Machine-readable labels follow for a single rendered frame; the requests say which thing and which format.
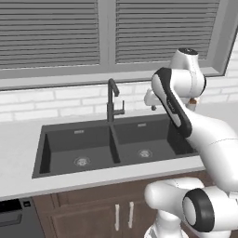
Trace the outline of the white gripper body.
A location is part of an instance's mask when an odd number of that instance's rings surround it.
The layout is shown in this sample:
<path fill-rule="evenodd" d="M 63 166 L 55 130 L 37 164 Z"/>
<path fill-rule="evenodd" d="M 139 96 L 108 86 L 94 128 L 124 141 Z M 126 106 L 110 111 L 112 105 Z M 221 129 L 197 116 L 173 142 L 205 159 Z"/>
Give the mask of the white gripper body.
<path fill-rule="evenodd" d="M 158 106 L 161 105 L 161 101 L 154 94 L 152 89 L 148 89 L 145 96 L 144 102 L 146 106 Z"/>

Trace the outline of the dark grey double sink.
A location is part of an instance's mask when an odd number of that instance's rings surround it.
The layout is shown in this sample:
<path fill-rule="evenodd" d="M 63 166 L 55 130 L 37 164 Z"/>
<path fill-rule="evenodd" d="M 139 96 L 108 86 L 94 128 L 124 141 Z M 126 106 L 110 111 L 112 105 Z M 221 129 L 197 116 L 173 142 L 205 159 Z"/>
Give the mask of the dark grey double sink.
<path fill-rule="evenodd" d="M 43 126 L 33 177 L 195 156 L 165 114 Z"/>

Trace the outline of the black tap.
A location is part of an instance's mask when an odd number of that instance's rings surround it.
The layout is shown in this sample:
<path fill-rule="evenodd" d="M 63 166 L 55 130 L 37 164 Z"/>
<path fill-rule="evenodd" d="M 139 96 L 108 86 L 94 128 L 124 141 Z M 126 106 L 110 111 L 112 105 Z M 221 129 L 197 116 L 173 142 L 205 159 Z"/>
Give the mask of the black tap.
<path fill-rule="evenodd" d="M 116 85 L 115 81 L 112 78 L 110 78 L 108 80 L 108 102 L 107 102 L 107 121 L 110 123 L 114 120 L 115 115 L 120 115 L 125 113 L 125 108 L 122 108 L 121 110 L 114 109 L 112 96 L 118 97 L 119 94 L 120 94 L 120 91 L 118 89 L 118 86 Z"/>

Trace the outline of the grey window blind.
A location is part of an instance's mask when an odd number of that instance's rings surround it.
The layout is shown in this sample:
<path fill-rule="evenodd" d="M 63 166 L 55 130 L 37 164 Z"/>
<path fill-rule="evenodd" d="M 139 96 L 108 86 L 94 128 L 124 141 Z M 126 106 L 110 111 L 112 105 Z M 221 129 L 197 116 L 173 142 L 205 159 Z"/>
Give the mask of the grey window blind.
<path fill-rule="evenodd" d="M 181 47 L 207 57 L 219 0 L 116 0 L 115 60 L 167 61 Z"/>
<path fill-rule="evenodd" d="M 99 64 L 97 0 L 0 0 L 0 69 Z"/>

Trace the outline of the brown cupboard door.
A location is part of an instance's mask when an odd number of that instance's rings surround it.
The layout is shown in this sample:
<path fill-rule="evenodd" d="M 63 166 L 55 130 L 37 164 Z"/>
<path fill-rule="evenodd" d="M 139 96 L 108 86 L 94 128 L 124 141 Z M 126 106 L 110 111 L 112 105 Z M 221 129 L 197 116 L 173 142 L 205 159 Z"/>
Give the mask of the brown cupboard door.
<path fill-rule="evenodd" d="M 116 231 L 115 205 L 120 205 L 120 229 Z M 122 238 L 122 211 L 119 202 L 70 205 L 50 216 L 56 238 Z"/>
<path fill-rule="evenodd" d="M 134 202 L 133 227 L 128 228 L 129 202 Z M 125 225 L 123 238 L 144 238 L 145 232 L 151 227 L 156 218 L 157 211 L 149 208 L 143 199 L 130 199 L 126 202 Z"/>

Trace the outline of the dark grey dishwasher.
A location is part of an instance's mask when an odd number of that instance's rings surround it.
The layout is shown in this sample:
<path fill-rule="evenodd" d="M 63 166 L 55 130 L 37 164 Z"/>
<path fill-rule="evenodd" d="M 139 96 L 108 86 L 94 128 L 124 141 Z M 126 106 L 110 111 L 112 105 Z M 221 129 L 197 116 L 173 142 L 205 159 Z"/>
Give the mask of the dark grey dishwasher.
<path fill-rule="evenodd" d="M 45 238 L 31 197 L 0 202 L 0 238 Z"/>

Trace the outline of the grey window frame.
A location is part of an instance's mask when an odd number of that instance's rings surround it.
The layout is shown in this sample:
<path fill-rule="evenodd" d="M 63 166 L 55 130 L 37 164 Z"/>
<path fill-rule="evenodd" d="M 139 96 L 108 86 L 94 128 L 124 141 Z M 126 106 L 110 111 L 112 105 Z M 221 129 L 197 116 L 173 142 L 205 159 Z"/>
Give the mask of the grey window frame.
<path fill-rule="evenodd" d="M 99 64 L 0 69 L 0 90 L 144 81 L 171 61 L 118 63 L 115 60 L 116 0 L 97 0 L 99 13 Z M 205 59 L 199 58 L 204 75 L 225 73 L 238 34 L 238 0 L 219 0 L 218 13 Z"/>

